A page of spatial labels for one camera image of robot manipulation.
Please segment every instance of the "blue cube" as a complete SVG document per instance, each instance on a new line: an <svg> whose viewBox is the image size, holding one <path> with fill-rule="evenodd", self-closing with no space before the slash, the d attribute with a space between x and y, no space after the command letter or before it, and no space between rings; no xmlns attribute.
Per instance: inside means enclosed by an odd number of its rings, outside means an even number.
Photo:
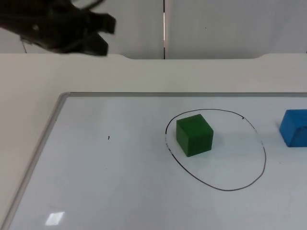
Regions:
<svg viewBox="0 0 307 230"><path fill-rule="evenodd" d="M288 147L307 147L307 109L287 110L279 131Z"/></svg>

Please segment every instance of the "white table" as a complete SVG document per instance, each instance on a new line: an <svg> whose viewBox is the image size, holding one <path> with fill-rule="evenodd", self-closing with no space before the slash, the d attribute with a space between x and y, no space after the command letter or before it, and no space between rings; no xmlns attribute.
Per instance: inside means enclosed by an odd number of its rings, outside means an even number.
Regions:
<svg viewBox="0 0 307 230"><path fill-rule="evenodd" d="M307 92L305 54L249 60L0 55L0 224L63 92Z"/></svg>

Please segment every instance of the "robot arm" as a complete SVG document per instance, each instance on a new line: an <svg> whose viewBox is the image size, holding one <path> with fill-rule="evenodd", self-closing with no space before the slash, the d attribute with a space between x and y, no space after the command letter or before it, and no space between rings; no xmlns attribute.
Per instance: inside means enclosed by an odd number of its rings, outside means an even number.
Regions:
<svg viewBox="0 0 307 230"><path fill-rule="evenodd" d="M98 32L114 34L116 20L91 12L103 1L76 8L70 0L0 0L0 27L51 52L105 56Z"/></svg>

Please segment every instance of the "black circle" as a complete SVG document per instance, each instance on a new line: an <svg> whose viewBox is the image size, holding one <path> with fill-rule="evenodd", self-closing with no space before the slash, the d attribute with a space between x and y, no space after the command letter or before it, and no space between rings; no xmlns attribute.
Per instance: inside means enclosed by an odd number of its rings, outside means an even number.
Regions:
<svg viewBox="0 0 307 230"><path fill-rule="evenodd" d="M201 180L200 178L198 178L197 176L195 176L194 174L192 174L189 170L187 170L187 169L179 162L179 160L174 156L172 150L171 150L171 149L169 148L169 146L168 146L167 138L166 138L166 136L167 136L167 130L168 130L169 125L171 124L171 122L172 122L175 118L179 117L180 115L183 115L183 114L186 114L186 113L190 113L190 112L203 111L203 110L215 110L215 111L223 111L223 112L227 112L227 113L236 114L236 115L240 116L242 119L245 119L245 120L250 124L250 126L254 129L254 131L256 132L256 134L259 136L259 133L258 133L258 131L256 130L256 128L255 128L245 117L243 117L241 114L238 114L238 113L236 113L236 112L229 111L229 110L224 110L224 109L195 109L195 110L190 110L190 111L186 111L186 112L180 113L180 114L174 116L174 117L168 122L168 124L167 124L167 126L166 126L166 129L165 129L165 144L166 144L166 147L167 147L168 151L171 153L171 155L173 156L174 160L175 160L175 161L176 161L176 162L177 162L177 163L178 163L188 174L190 174L192 177L194 177L194 178L195 178L196 180L198 180L199 182L201 182L201 183L203 183L204 185L209 186L209 187L211 187L211 188L214 188L214 189L219 190L219 191L224 191L224 192L233 192L233 191L242 190L242 189L244 189L244 188L247 188L247 187L253 185L253 184L254 184L258 179L260 179L260 178L262 177L262 175L264 174L265 166L266 166L266 163L267 163L267 153L266 153L264 144L263 144L263 142L262 142L261 139L260 139L260 142L261 142L261 145L262 145L262 148L263 148L263 153L264 153L264 163L263 163L263 169L262 169L260 175L259 175L255 180L253 180L251 183L249 183L248 185L245 185L245 186L240 187L240 188L235 188L235 189L222 189L222 188L218 188L218 187L215 187L215 186L213 186L213 185L211 185L211 184L208 184L208 183L204 182L203 180Z"/></svg>

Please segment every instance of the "whiteboard frame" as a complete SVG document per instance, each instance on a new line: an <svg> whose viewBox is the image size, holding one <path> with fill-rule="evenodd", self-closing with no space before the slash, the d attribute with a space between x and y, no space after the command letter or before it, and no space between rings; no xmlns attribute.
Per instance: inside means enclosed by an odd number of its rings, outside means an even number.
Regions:
<svg viewBox="0 0 307 230"><path fill-rule="evenodd" d="M4 219L4 222L0 230L8 230L11 222L15 216L18 209L19 203L24 195L25 189L31 179L32 173L36 167L36 164L41 156L41 153L45 147L45 144L49 138L49 135L57 121L57 118L66 102L68 97L307 97L307 92L305 93L248 93L248 92L236 92L236 93L205 93L205 92L191 92L191 93L161 93L161 92L64 92L62 93L48 119L48 122L42 132L42 135L35 147L31 161L27 167L25 175L21 181L18 191L14 197L14 200L9 208L9 211Z"/></svg>

